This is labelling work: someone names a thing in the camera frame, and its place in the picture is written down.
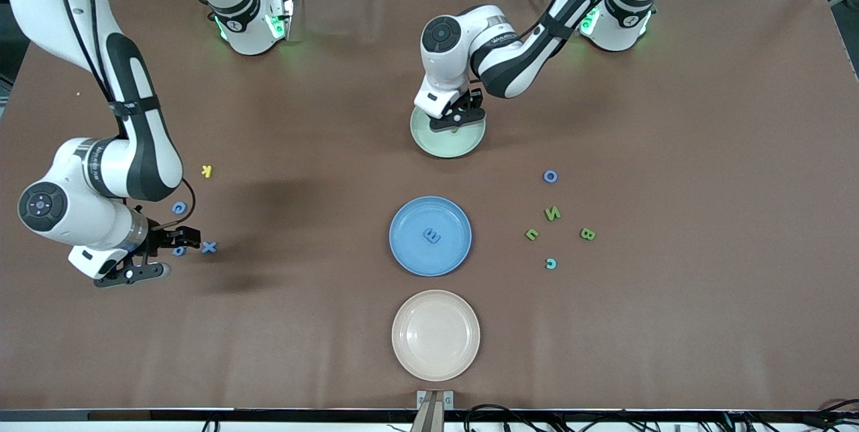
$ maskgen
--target blue plate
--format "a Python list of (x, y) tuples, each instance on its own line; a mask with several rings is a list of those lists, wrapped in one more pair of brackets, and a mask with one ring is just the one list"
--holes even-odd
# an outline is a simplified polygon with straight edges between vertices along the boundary
[(444, 197), (426, 196), (397, 211), (389, 233), (391, 252), (418, 276), (441, 276), (456, 269), (472, 248), (466, 213)]

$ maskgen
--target brown paper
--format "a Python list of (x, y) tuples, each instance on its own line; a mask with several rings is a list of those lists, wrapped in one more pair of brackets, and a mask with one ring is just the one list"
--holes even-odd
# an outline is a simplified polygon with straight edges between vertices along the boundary
[[(303, 41), (242, 56), (196, 0), (111, 0), (197, 191), (188, 224), (218, 242), (122, 288), (95, 288), (15, 215), (63, 141), (115, 132), (91, 75), (30, 49), (0, 125), (0, 407), (413, 407), (431, 387), (458, 407), (806, 409), (859, 394), (859, 87), (825, 0), (657, 0), (634, 49), (570, 41), (521, 98), (487, 98), (484, 141), (457, 160), (409, 133), (423, 25), (494, 3), (521, 30), (548, 1), (304, 2)], [(438, 278), (387, 243), (425, 195), (474, 233)], [(169, 221), (179, 200), (144, 212)], [(468, 301), (482, 334), (474, 364), (437, 384), (391, 346), (399, 306), (432, 288)]]

